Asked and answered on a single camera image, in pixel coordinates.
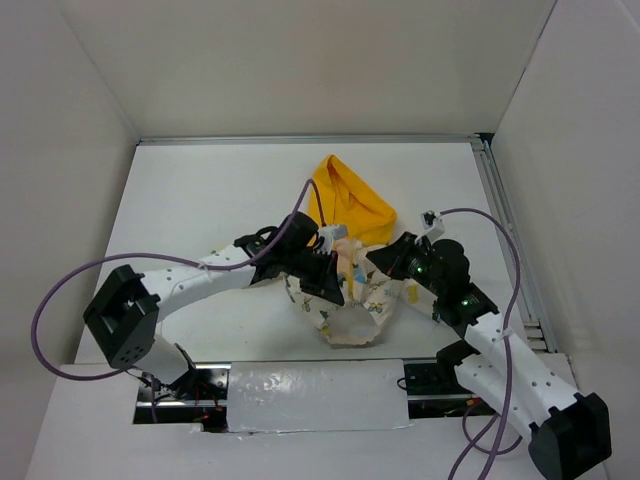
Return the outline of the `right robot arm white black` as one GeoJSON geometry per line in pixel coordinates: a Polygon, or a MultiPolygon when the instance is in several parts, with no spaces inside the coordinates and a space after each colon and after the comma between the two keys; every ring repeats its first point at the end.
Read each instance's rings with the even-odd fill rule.
{"type": "Polygon", "coordinates": [[[441,388],[476,394],[523,439],[546,479],[576,479],[612,454],[609,410],[595,393],[565,382],[504,323],[470,279],[454,240],[429,243],[409,232],[368,259],[393,280],[412,280],[435,297],[434,312],[460,337],[440,351],[441,388]]]}

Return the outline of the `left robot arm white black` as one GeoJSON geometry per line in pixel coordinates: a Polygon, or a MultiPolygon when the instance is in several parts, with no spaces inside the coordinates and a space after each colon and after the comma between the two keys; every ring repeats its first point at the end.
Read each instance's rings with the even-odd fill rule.
{"type": "Polygon", "coordinates": [[[318,226],[296,212],[280,226],[242,236],[194,264],[175,263],[146,273],[122,265],[108,275],[83,318],[112,368],[137,368],[150,376],[152,385],[184,399],[212,383],[182,347],[157,333],[157,325],[213,295],[282,274],[296,278],[311,297],[341,306],[344,297],[333,247],[346,235],[344,225],[318,226]]]}

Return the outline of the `cream dinosaur print yellow-hood jacket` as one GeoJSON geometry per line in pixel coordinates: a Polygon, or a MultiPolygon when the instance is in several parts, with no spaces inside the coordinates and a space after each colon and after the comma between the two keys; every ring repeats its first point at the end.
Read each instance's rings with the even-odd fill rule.
{"type": "Polygon", "coordinates": [[[330,155],[312,179],[319,197],[309,201],[307,213],[315,221],[342,224],[348,236],[334,245],[337,277],[345,304],[338,306],[302,291],[300,281],[284,278],[290,300],[334,346],[364,346],[376,340],[404,302],[430,316],[435,297],[413,280],[392,280],[381,273],[366,254],[391,242],[396,211],[369,185],[330,155]]]}

